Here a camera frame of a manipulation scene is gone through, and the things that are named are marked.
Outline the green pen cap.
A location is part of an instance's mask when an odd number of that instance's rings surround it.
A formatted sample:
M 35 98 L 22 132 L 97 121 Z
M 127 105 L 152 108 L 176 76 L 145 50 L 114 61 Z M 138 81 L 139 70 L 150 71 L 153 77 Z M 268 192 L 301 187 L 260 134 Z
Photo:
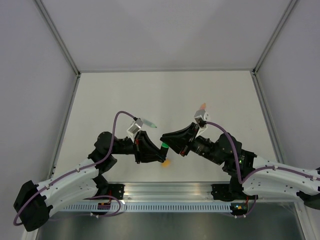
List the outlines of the green pen cap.
M 162 148 L 166 148 L 166 149 L 169 148 L 169 146 L 168 146 L 166 143 L 164 143 L 164 142 L 162 142 L 161 147 L 162 147 Z

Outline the black green-tipped marker pen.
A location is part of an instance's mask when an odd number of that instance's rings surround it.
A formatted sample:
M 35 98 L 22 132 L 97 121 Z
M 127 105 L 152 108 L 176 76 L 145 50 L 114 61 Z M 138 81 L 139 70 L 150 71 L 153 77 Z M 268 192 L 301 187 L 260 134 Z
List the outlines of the black green-tipped marker pen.
M 160 147 L 160 154 L 161 154 L 161 157 L 166 160 L 167 158 L 167 154 L 168 154 L 168 151 L 169 151 L 170 147 L 169 148 L 163 148 L 162 145 Z

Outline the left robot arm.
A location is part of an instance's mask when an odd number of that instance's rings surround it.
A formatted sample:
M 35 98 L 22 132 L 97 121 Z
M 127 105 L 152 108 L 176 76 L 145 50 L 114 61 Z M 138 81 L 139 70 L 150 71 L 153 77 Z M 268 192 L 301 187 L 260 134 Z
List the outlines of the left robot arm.
M 74 169 L 39 183 L 29 180 L 21 186 L 13 204 L 17 212 L 13 224 L 32 232 L 70 204 L 93 197 L 104 199 L 109 193 L 109 183 L 103 174 L 117 163 L 113 155 L 133 155 L 137 164 L 163 163 L 168 150 L 165 143 L 161 147 L 153 144 L 143 130 L 134 139 L 118 139 L 111 132 L 102 132 L 93 152 Z

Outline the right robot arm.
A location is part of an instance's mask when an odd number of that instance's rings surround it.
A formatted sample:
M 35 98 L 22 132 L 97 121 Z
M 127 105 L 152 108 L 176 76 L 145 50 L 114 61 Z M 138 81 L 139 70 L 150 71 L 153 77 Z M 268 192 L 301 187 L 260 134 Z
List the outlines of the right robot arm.
M 193 122 L 184 129 L 164 133 L 160 140 L 183 157 L 193 152 L 222 167 L 230 180 L 228 184 L 217 183 L 211 186 L 214 200 L 232 202 L 262 198 L 299 199 L 305 206 L 319 210 L 318 168 L 308 170 L 273 162 L 244 150 L 242 143 L 220 125 L 206 121 L 202 126 L 214 126 L 222 134 L 213 142 L 200 136 L 200 125 Z

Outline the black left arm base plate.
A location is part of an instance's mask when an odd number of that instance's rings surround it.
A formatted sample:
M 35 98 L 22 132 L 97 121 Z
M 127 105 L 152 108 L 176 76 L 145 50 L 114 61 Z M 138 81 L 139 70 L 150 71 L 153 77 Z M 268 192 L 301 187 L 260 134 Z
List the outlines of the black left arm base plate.
M 111 183 L 108 185 L 107 194 L 118 200 L 122 200 L 125 193 L 125 185 L 119 183 Z

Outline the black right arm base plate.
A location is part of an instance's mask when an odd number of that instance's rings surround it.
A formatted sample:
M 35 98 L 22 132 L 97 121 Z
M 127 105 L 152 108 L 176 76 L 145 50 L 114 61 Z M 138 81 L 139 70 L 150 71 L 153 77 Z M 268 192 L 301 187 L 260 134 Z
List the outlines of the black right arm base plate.
M 254 195 L 245 194 L 241 185 L 231 185 L 226 183 L 212 184 L 211 195 L 214 200 L 220 200 L 223 202 L 255 199 Z

